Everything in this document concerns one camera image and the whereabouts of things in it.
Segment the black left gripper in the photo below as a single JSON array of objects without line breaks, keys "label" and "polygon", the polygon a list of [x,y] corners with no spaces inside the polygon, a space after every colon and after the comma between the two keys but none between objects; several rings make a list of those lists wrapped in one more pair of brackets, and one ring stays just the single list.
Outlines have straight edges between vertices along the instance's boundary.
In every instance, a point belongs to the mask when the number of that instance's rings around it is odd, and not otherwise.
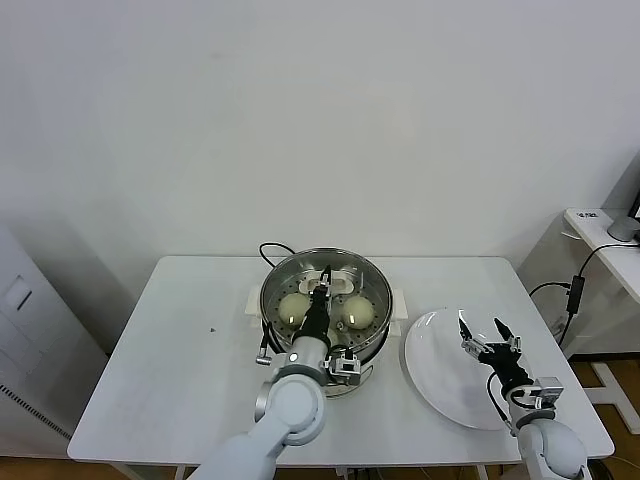
[{"label": "black left gripper", "polygon": [[321,273],[321,284],[315,286],[311,292],[311,303],[305,313],[301,327],[298,329],[299,337],[311,337],[330,344],[328,330],[330,316],[328,311],[327,296],[331,295],[332,268],[327,265]]}]

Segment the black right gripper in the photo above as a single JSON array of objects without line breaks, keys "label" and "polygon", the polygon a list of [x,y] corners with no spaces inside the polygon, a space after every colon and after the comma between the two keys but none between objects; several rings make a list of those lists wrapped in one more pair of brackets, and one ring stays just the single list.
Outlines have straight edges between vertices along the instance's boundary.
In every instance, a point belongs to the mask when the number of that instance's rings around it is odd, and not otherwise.
[{"label": "black right gripper", "polygon": [[481,364],[493,368],[501,383],[501,393],[523,386],[532,385],[527,371],[519,365],[521,357],[521,338],[515,336],[511,329],[499,318],[494,318],[494,324],[505,343],[484,344],[476,339],[463,316],[464,311],[458,311],[459,332],[462,338],[461,347],[472,357],[478,357]]}]

